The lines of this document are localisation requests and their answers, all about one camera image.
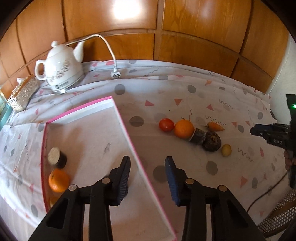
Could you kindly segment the white ceramic electric kettle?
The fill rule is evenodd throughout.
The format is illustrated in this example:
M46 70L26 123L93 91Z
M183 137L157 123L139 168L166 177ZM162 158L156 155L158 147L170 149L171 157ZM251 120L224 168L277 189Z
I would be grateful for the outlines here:
M75 48L53 41L46 60L36 61L35 77L40 81L46 81L55 93L66 92L84 78L83 46L83 41Z

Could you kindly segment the pink shallow cardboard tray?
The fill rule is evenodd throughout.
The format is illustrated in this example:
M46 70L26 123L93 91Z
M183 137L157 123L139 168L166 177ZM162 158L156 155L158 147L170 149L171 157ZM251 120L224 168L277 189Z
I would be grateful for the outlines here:
M45 124L41 180L45 209L54 192L49 187L52 166L47 157L57 147L67 157L64 168L70 182L89 186L131 160L128 194L110 208L115 240L176 240L175 232L147 177L112 97L97 99L60 114Z

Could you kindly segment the red tomato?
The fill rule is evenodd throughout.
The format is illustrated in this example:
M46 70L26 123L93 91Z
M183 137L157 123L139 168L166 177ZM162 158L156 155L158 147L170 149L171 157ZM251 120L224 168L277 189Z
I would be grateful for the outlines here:
M175 124L169 118L163 118L159 121L159 128L163 132L171 132L175 127Z

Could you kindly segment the white woven basket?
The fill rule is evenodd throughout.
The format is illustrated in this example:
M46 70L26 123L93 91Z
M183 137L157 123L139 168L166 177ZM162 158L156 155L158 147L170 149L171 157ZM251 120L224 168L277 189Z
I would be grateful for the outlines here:
M272 212L257 227L265 238L285 230L295 218L295 189L279 201Z

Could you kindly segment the small orange tangerine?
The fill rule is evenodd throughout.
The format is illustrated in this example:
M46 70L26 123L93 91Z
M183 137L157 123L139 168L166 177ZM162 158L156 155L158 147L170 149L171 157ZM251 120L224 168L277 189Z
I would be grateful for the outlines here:
M70 185L69 175L62 169L54 169L48 178L50 189L55 193L64 192Z

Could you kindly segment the patterned white tablecloth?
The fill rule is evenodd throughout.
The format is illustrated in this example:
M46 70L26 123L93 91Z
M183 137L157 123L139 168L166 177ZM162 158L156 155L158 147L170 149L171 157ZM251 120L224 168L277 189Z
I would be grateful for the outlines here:
M57 159L72 184L92 185L130 156L128 196L110 209L116 240L181 240L184 207L172 200L165 158L202 185L225 185L256 224L289 191L283 151L251 134L272 124L271 97L205 70L157 61L84 64L85 77L55 94L42 83L1 130L1 216L28 240L59 197Z

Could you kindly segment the dark brown round fruit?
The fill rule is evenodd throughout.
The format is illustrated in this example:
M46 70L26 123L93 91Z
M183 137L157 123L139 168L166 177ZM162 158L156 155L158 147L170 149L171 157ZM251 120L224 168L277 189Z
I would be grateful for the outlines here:
M208 131L206 132L206 138L202 143L202 147L208 152L215 152L221 147L221 138L217 133Z

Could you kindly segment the yellow lemon half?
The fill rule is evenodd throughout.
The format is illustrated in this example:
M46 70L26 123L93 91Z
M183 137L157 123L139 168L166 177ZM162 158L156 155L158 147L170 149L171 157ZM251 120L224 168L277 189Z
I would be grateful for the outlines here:
M221 149L222 156L228 157L232 153L232 148L229 144L224 144Z

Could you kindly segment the large orange fruit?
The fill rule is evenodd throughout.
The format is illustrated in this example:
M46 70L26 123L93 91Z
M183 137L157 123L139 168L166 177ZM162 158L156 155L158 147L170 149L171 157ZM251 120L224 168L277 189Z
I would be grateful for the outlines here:
M182 139L189 139L194 130L194 126L189 120L179 120L175 124L174 135Z

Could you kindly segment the small orange carrot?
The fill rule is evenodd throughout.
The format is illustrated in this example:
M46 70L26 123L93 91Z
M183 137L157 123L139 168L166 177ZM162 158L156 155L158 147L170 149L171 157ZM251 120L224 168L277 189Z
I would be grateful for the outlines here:
M207 129L209 131L212 131L212 132L220 132L220 131L224 131L224 127L222 127L221 125L215 123L215 122L209 122L207 123L206 125Z

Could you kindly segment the dark cylinder with white top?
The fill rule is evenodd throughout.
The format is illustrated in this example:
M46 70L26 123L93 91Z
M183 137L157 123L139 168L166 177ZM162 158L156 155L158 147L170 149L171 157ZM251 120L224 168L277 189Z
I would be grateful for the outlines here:
M67 164L67 156L58 147L50 149L47 160L50 165L60 169L63 169Z

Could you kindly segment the ornate tissue box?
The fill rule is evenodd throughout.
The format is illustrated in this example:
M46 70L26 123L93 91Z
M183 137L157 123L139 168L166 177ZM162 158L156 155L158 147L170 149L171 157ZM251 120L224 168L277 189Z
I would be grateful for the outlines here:
M34 75L26 77L13 89L7 100L8 105L17 113L24 111L39 87L39 82Z

